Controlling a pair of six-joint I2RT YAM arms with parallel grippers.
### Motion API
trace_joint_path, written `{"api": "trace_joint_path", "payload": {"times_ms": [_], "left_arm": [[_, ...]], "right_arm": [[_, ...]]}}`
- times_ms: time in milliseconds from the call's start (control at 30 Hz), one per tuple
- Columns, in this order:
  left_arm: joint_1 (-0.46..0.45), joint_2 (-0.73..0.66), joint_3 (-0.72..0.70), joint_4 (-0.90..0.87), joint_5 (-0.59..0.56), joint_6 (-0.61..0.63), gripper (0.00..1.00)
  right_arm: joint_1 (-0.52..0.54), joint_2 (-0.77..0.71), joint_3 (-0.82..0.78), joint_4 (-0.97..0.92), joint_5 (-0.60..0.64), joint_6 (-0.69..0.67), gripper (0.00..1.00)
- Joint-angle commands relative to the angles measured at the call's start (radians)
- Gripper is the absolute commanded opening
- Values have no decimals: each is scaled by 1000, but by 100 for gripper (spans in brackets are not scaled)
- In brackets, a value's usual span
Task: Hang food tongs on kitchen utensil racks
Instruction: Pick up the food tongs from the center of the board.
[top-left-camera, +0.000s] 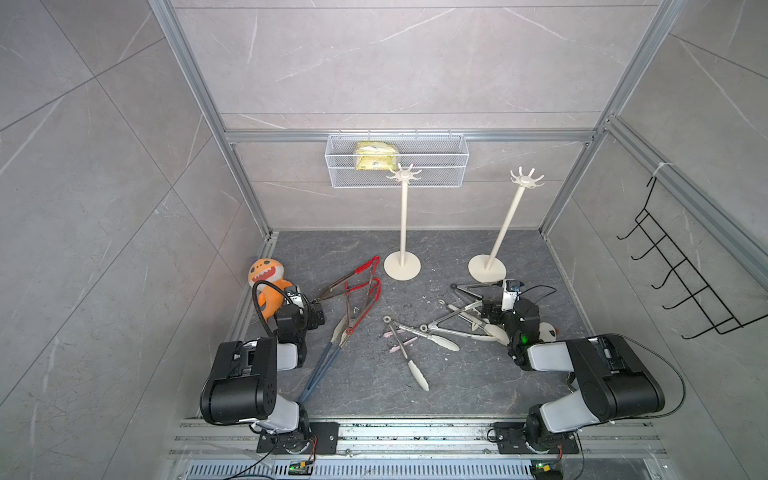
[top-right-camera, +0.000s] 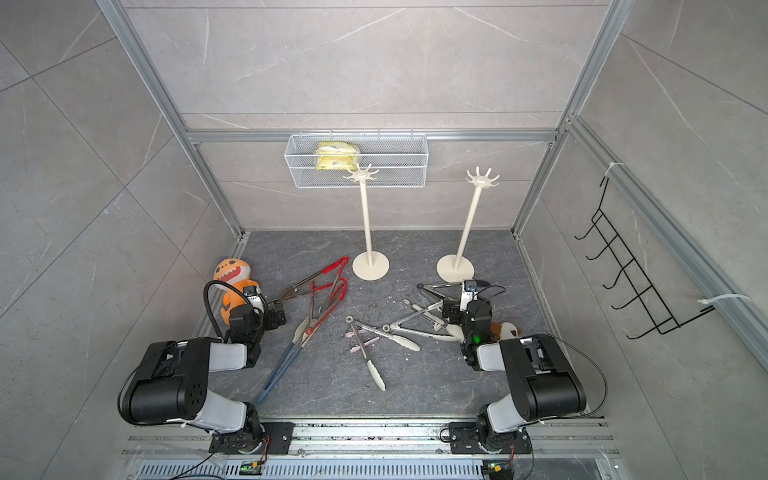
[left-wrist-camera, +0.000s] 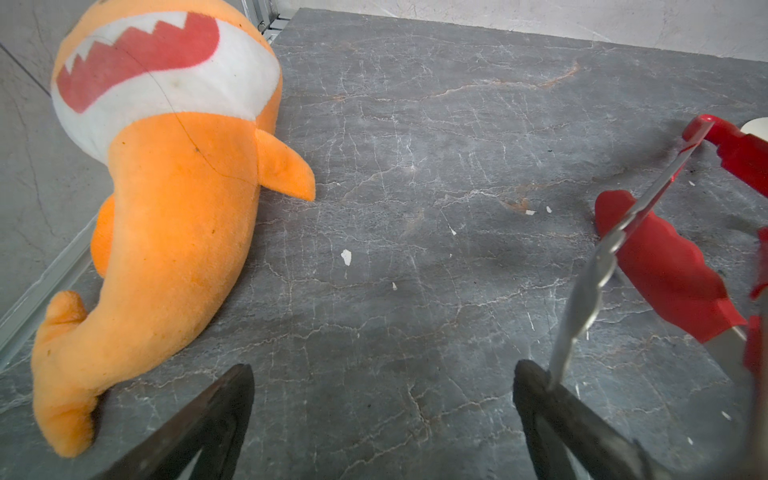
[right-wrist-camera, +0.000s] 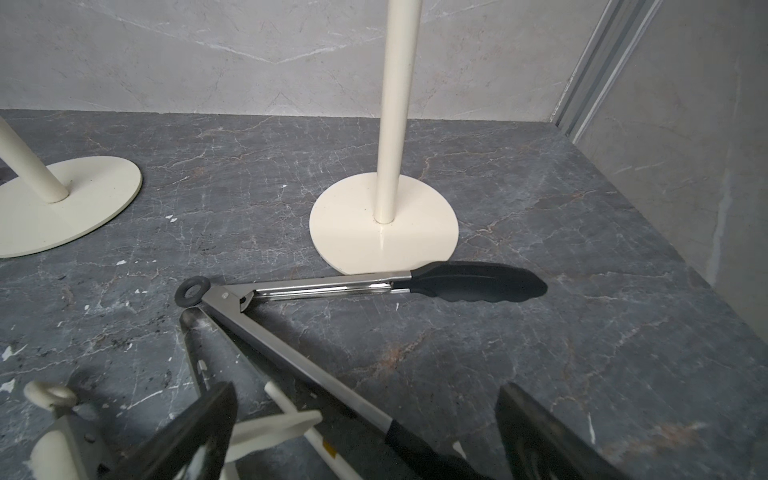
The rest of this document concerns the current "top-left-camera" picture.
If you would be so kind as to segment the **blue handle cream tongs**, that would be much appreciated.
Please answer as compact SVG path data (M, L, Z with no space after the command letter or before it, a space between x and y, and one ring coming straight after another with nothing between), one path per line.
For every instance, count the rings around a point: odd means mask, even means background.
M314 390L319 385L320 381L324 378L335 359L338 357L341 349L347 341L349 328L349 315L345 314L339 323L336 325L332 338L324 349L318 364L316 365L311 377L309 378L304 390L299 396L298 402L300 404L306 403L311 397Z

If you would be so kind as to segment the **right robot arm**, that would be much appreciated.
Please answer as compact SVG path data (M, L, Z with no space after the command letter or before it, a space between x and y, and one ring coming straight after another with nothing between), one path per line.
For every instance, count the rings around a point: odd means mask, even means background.
M508 354L521 370L564 372L571 389L559 399L532 406L522 424L496 423L489 437L494 443L520 438L534 453L563 451L583 427L661 419L682 407L663 411L662 387L635 353L639 343L631 338L610 333L546 342L538 306L525 298L484 300L481 316L507 334Z

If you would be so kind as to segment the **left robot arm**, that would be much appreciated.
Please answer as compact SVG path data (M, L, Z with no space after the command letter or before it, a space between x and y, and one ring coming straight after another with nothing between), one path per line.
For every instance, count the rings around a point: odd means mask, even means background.
M219 345L200 395L200 413L212 425L247 424L266 433L287 452L318 447L306 409L278 393L278 373L302 367L307 356L306 334L324 324L324 314L308 301L299 287L279 286L266 280L254 283L258 293L278 295L273 315L276 328L251 341Z

